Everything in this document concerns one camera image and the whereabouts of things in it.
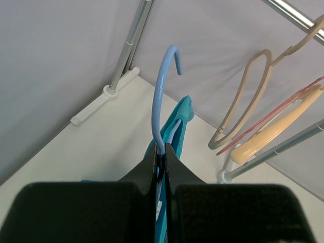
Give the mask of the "blue wire hanger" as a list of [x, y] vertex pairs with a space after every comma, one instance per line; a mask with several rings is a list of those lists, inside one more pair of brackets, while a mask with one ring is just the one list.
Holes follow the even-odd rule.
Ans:
[[175, 61], [177, 74], [182, 75], [183, 74], [182, 59], [181, 59], [180, 48], [177, 45], [169, 46], [164, 54], [163, 60], [160, 64], [160, 68], [158, 71], [154, 94], [153, 94], [152, 112], [151, 112], [151, 131], [157, 145], [157, 154], [160, 156], [165, 154], [165, 143], [160, 134], [160, 114], [161, 114], [161, 106], [163, 101], [165, 84], [166, 84], [172, 59], [174, 59]]

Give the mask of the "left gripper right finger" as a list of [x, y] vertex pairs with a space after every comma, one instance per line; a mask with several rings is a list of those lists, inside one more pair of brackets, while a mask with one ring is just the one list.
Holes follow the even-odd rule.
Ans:
[[207, 184], [165, 146], [169, 242], [315, 242], [295, 194], [277, 184]]

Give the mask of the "pink wire hanger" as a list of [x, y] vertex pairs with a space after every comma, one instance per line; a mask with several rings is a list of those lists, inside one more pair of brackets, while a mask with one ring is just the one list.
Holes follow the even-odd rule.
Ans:
[[292, 96], [290, 96], [288, 99], [286, 99], [283, 103], [281, 103], [279, 106], [277, 106], [275, 109], [273, 109], [270, 113], [268, 113], [265, 117], [260, 119], [258, 122], [256, 122], [254, 125], [252, 125], [249, 129], [247, 129], [245, 132], [240, 134], [237, 138], [235, 138], [232, 142], [230, 142], [228, 145], [226, 145], [223, 149], [221, 149], [219, 152], [216, 153], [216, 155], [221, 155], [225, 151], [227, 151], [229, 148], [231, 148], [234, 144], [236, 144], [238, 141], [240, 141], [243, 137], [245, 137], [248, 133], [255, 130], [258, 126], [263, 124], [262, 128], [265, 128], [266, 125], [268, 125], [271, 121], [273, 121], [277, 116], [279, 116], [282, 111], [289, 106], [291, 103], [294, 103], [295, 100], [297, 100], [297, 97], [316, 85], [318, 82], [323, 80], [323, 76], [319, 77], [309, 85], [303, 87], [302, 89], [298, 90], [296, 93], [294, 93]]

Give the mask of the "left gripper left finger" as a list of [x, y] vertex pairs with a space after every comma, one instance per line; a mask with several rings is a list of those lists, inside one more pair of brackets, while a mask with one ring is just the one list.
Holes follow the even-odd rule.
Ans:
[[116, 182], [37, 182], [15, 197], [1, 242], [154, 242], [157, 154]]

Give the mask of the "white clothes rack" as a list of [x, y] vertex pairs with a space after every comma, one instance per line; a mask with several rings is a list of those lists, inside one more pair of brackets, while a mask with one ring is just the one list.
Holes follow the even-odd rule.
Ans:
[[195, 116], [187, 125], [181, 160], [208, 183], [224, 156], [208, 141], [227, 112], [248, 61], [262, 48], [274, 55], [302, 33], [260, 1], [158, 1], [145, 28], [134, 67], [85, 122], [72, 120], [78, 179], [116, 181], [143, 157], [150, 130], [154, 84], [169, 45], [180, 47], [183, 74], [174, 65], [166, 82], [161, 122], [176, 99], [190, 96]]

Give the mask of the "teal t shirt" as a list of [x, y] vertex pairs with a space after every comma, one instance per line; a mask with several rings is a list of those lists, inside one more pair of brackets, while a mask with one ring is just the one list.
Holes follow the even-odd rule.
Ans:
[[181, 191], [196, 176], [180, 161], [191, 98], [180, 100], [164, 126], [153, 131], [143, 160], [115, 182], [97, 181], [103, 208], [95, 209], [96, 242], [180, 242]]

